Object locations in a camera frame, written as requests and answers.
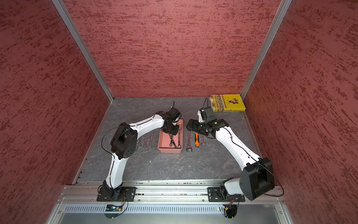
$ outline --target wrench with orange handle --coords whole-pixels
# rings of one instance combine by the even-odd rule
[[[195,148],[199,148],[199,134],[195,132]]]

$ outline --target aluminum frame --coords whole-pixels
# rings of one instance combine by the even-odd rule
[[[78,29],[76,28],[76,25],[74,24],[70,14],[68,13],[66,6],[64,5],[62,0],[52,0],[52,3],[55,5],[58,13],[60,14],[62,20],[64,21],[64,23],[66,24],[68,30],[70,31],[70,33],[72,34],[72,37],[74,38],[74,40],[76,41],[79,49],[81,50],[83,56],[85,57],[85,59],[87,60],[89,66],[91,67],[93,73],[95,74],[95,76],[97,77],[98,82],[101,84],[103,90],[105,91],[108,99],[110,100],[110,102],[113,102],[114,96],[110,90],[110,88],[108,87],[105,79],[102,76],[102,73],[100,71],[100,69],[98,68],[98,66],[96,65],[95,60],[93,59],[91,53],[89,52],[86,44],[84,43]]]
[[[224,179],[212,180],[162,180],[162,181],[126,181],[123,186],[135,186],[137,191],[133,202],[129,202],[131,207],[137,205],[175,205],[177,207],[196,207],[200,206],[220,206],[222,202],[209,202],[207,195],[208,187],[219,187]],[[77,184],[64,187],[52,215],[47,224],[57,224],[65,209],[69,205],[78,206],[101,206],[108,202],[97,202],[97,189],[99,185]],[[275,187],[268,192],[269,194],[280,194],[281,188]],[[282,224],[292,224],[288,221],[289,213],[284,210],[285,201],[283,197],[271,197],[262,195],[253,201],[246,198],[240,204],[271,204],[275,205],[277,215]]]
[[[99,125],[98,128],[97,128],[97,131],[96,131],[96,133],[95,133],[95,135],[94,135],[94,137],[93,137],[93,139],[92,139],[91,144],[89,145],[89,148],[88,148],[88,150],[87,150],[87,152],[86,152],[86,155],[85,155],[84,158],[83,158],[83,161],[82,161],[82,163],[81,163],[81,166],[79,167],[79,169],[78,169],[78,171],[77,171],[77,173],[76,173],[76,176],[74,177],[74,179],[73,179],[73,181],[72,181],[72,185],[74,185],[74,184],[77,183],[77,180],[78,180],[78,178],[79,178],[79,176],[80,176],[82,170],[83,170],[84,167],[86,166],[87,158],[89,157],[89,151],[90,151],[90,149],[91,149],[91,147],[92,147],[93,142],[94,142],[95,139],[96,139],[97,134],[99,134],[99,132],[101,131],[102,127],[104,126],[105,120],[106,120],[107,115],[108,115],[108,111],[110,110],[110,108],[111,108],[111,106],[112,106],[112,103],[113,103],[113,102],[110,102],[110,104],[108,105],[108,108],[107,108],[107,110],[106,110],[106,113],[105,113],[105,115],[103,116],[102,121],[101,121],[100,125]]]
[[[260,68],[261,63],[262,63],[263,59],[265,58],[265,55],[272,43],[272,40],[274,39],[274,37],[281,25],[282,20],[285,17],[285,14],[291,4],[291,1],[292,0],[282,0],[281,1],[279,8],[277,9],[276,15],[274,17],[274,20],[271,23],[271,26],[267,32],[265,40],[263,41],[260,52],[257,55],[256,61],[252,67],[252,70],[251,70],[250,74],[248,75],[247,80],[244,84],[244,87],[242,88],[242,91],[240,93],[240,96],[242,99],[245,98],[245,96],[246,96],[255,76],[256,76],[256,73],[257,73],[258,69]]]

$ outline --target yellow book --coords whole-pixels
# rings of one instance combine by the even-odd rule
[[[240,94],[210,95],[211,108],[214,112],[245,111]]]

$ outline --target pink plastic tray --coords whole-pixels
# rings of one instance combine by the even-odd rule
[[[158,141],[158,149],[161,151],[161,153],[181,153],[183,148],[183,120],[180,119],[177,123],[179,125],[180,129],[180,148],[176,149],[174,145],[170,147],[170,137],[169,134],[164,133],[162,130],[160,130],[159,133],[159,141]],[[174,142],[176,146],[178,146],[178,139],[179,139],[179,132],[177,135],[173,136]]]

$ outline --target gray marble floor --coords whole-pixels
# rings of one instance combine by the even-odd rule
[[[102,182],[108,175],[111,155],[101,148],[103,135],[120,123],[134,123],[148,118],[157,111],[167,112],[175,100],[175,107],[181,112],[184,125],[189,119],[198,119],[197,111],[203,106],[205,97],[163,97],[163,98],[115,98],[103,123],[95,136],[84,168],[77,183]],[[249,148],[253,149],[245,129],[244,121],[238,112],[216,113],[223,118],[235,134]],[[129,158],[124,174],[124,181],[143,180],[192,180],[220,179],[240,177],[241,169],[228,150],[216,139],[205,139],[206,146],[199,150],[193,147],[192,153],[185,148],[188,142],[187,130],[183,130],[183,150],[180,154],[163,154],[158,148],[159,129],[155,131],[153,148],[138,147]],[[110,151],[110,140],[115,130],[110,131],[103,140],[103,146]],[[194,133],[191,135],[194,146]]]

